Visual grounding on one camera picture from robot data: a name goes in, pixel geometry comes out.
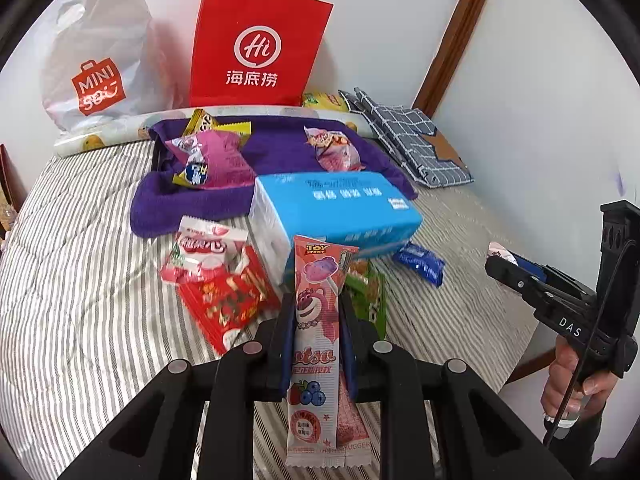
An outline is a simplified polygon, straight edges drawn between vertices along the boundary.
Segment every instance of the red snack package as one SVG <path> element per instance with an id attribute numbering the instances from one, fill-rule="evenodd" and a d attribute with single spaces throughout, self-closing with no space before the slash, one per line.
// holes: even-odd
<path id="1" fill-rule="evenodd" d="M 178 293 L 207 340 L 226 353 L 242 329 L 258 312 L 260 292 L 236 274 L 205 283 L 185 283 Z"/>
<path id="2" fill-rule="evenodd" d="M 164 282 L 204 282 L 224 276 L 235 264 L 248 232 L 215 222 L 183 216 L 174 246 L 160 269 Z"/>
<path id="3" fill-rule="evenodd" d="M 242 248 L 233 273 L 225 271 L 203 283 L 182 284 L 178 293 L 219 354 L 233 346 L 260 310 L 280 308 L 258 255 L 249 245 Z"/>
<path id="4" fill-rule="evenodd" d="M 258 290 L 260 294 L 260 299 L 258 300 L 259 310 L 280 308 L 280 300 L 264 272 L 255 249 L 251 245 L 245 245 L 242 248 L 242 258 L 234 272 Z"/>
<path id="5" fill-rule="evenodd" d="M 338 295 L 356 247 L 294 236 L 296 327 L 287 465 L 340 467 L 338 448 Z"/>

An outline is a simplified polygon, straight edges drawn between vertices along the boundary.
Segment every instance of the white wall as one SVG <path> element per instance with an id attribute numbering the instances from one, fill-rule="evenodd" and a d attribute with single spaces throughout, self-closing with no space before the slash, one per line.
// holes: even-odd
<path id="1" fill-rule="evenodd" d="M 640 88 L 582 4 L 487 0 L 435 122 L 526 255 L 595 287 L 600 205 L 637 199 Z M 538 420 L 543 385 L 508 386 L 526 421 Z M 639 390 L 636 363 L 607 406 L 599 453 L 614 455 L 626 439 Z"/>
<path id="2" fill-rule="evenodd" d="M 174 77 L 186 94 L 200 0 L 146 1 Z M 381 102 L 411 104 L 457 0 L 325 1 L 335 7 L 308 88 L 335 91 L 360 86 Z M 0 73 L 0 142 L 6 144 L 26 189 L 52 155 L 57 134 L 40 105 L 42 46 L 36 38 L 41 22 L 31 27 Z"/>

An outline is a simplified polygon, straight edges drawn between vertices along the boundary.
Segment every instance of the bed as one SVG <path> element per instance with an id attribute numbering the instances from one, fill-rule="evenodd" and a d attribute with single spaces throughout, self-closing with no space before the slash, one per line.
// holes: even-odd
<path id="1" fill-rule="evenodd" d="M 59 475 L 169 361 L 217 358 L 158 277 L 172 236 L 144 239 L 130 229 L 152 152 L 143 141 L 51 159 L 0 260 L 0 425 L 36 480 Z M 462 358 L 497 392 L 537 322 L 483 266 L 489 241 L 517 244 L 470 186 L 421 189 L 414 203 L 424 218 L 414 241 L 447 262 L 445 279 L 435 289 L 388 256 L 374 260 L 388 279 L 387 338 L 423 360 Z M 225 223 L 248 228 L 246 218 Z M 284 466 L 286 404 L 258 403 L 254 477 L 378 478 L 379 410 L 360 411 L 372 464 L 305 470 Z"/>

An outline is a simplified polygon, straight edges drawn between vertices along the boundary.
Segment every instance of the blue tissue box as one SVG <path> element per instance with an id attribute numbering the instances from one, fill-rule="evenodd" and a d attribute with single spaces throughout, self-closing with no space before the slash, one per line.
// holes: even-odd
<path id="1" fill-rule="evenodd" d="M 392 253 L 422 222 L 397 187 L 371 171 L 280 173 L 255 179 L 249 223 L 271 281 L 293 270 L 294 235 L 357 246 L 358 258 Z"/>

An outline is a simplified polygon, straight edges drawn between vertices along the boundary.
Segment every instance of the human hand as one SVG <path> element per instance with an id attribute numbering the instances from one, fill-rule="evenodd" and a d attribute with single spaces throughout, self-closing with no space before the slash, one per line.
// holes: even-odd
<path id="1" fill-rule="evenodd" d="M 564 337 L 558 336 L 556 338 L 556 360 L 549 366 L 549 378 L 546 380 L 545 390 L 540 399 L 547 415 L 556 416 L 566 388 L 571 381 L 571 375 L 577 365 L 578 355 Z M 584 419 L 595 415 L 604 407 L 617 382 L 618 378 L 608 370 L 594 373 L 584 380 L 582 386 L 573 390 L 564 410 L 565 415 L 580 411 L 580 401 L 585 395 L 590 395 L 591 399 L 580 414 L 580 418 Z"/>

